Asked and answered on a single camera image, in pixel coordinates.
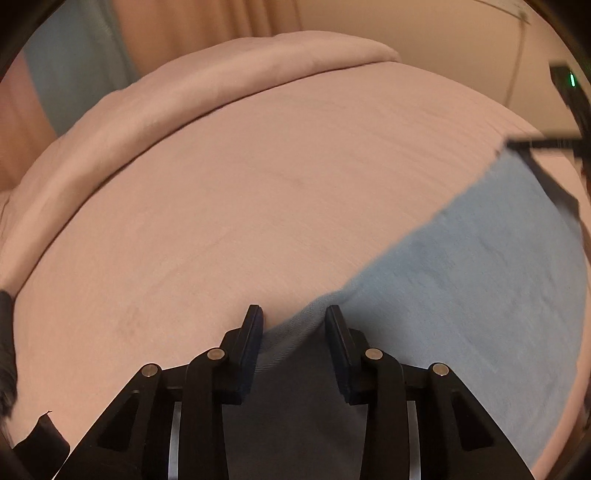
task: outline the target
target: black device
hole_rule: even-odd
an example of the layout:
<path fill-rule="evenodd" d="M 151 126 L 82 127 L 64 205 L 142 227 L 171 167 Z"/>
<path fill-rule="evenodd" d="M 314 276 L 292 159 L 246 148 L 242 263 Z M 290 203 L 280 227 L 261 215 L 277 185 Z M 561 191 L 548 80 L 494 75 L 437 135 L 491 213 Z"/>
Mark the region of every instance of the black device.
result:
<path fill-rule="evenodd" d="M 240 405 L 250 391 L 263 322 L 261 308 L 251 305 L 242 327 L 227 332 L 219 348 L 181 367 L 144 365 L 63 466 L 64 440 L 45 419 L 50 434 L 25 440 L 29 449 L 44 452 L 43 464 L 23 458 L 17 446 L 10 459 L 19 468 L 2 478 L 50 480 L 61 467 L 56 480 L 167 479 L 173 410 L 182 402 L 178 479 L 228 479 L 222 405 Z M 361 331 L 349 329 L 336 305 L 326 310 L 324 329 L 344 401 L 368 405 L 360 479 L 409 478 L 407 400 L 417 406 L 423 479 L 533 479 L 500 428 L 447 365 L 401 365 L 370 348 Z M 0 461 L 6 458 L 6 452 L 0 454 Z"/>

